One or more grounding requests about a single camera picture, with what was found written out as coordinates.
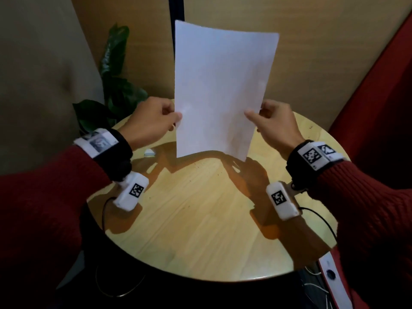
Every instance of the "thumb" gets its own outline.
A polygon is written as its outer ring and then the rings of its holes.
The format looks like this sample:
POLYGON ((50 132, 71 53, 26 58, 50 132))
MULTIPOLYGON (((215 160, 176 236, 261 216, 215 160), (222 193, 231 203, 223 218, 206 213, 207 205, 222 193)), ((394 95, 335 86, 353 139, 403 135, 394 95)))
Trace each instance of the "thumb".
POLYGON ((168 125, 171 126, 172 124, 175 124, 176 122, 179 122, 182 120, 182 113, 180 112, 172 112, 166 115, 166 120, 168 122, 168 125))
POLYGON ((267 120, 267 118, 260 116, 251 109, 245 110, 245 116, 260 129, 262 129, 267 120))

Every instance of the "green plant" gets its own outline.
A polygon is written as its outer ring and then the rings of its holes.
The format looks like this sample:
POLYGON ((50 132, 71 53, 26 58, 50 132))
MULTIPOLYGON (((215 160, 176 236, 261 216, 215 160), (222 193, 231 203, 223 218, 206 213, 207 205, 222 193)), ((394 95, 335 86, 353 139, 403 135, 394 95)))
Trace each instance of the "green plant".
POLYGON ((138 103, 147 99, 145 90, 136 88, 127 79, 118 77, 126 56, 128 36, 127 26, 118 27, 115 24, 109 31, 109 38, 99 66, 105 104, 94 100, 83 100, 73 104, 80 132, 83 134, 97 128, 113 127, 133 113, 138 103))

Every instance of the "white device on table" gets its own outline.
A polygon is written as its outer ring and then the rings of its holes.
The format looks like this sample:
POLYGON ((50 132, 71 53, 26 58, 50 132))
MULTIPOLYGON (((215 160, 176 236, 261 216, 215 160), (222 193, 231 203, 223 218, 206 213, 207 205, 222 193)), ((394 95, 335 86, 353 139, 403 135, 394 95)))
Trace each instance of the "white device on table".
POLYGON ((301 193, 302 191, 295 191, 292 189, 292 182, 285 186, 281 181, 276 181, 266 187, 266 193, 275 207, 279 218, 283 221, 300 215, 296 205, 291 198, 301 193))
POLYGON ((140 196, 149 185, 149 179, 140 173, 131 171, 123 181, 116 183, 121 186, 122 191, 113 203, 125 211, 131 211, 136 207, 140 196))

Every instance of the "white paper sheet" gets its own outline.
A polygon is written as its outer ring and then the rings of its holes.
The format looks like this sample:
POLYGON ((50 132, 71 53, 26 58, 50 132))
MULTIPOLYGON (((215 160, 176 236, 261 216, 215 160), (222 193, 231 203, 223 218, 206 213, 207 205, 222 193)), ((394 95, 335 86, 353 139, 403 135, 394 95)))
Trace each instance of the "white paper sheet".
POLYGON ((219 30, 176 21, 177 157, 216 150, 246 160, 277 33, 219 30))

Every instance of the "hand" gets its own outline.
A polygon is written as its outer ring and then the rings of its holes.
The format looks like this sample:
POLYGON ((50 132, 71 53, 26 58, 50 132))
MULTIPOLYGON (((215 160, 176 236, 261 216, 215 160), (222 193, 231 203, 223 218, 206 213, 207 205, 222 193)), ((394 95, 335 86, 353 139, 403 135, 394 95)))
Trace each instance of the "hand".
POLYGON ((119 128, 132 150, 160 140, 173 125, 182 119, 175 105, 167 98, 149 97, 137 105, 129 120, 119 128))
POLYGON ((259 114, 246 110, 245 116, 257 126, 266 143, 278 150, 284 160, 288 159, 296 146, 305 141, 289 104, 264 100, 259 114))

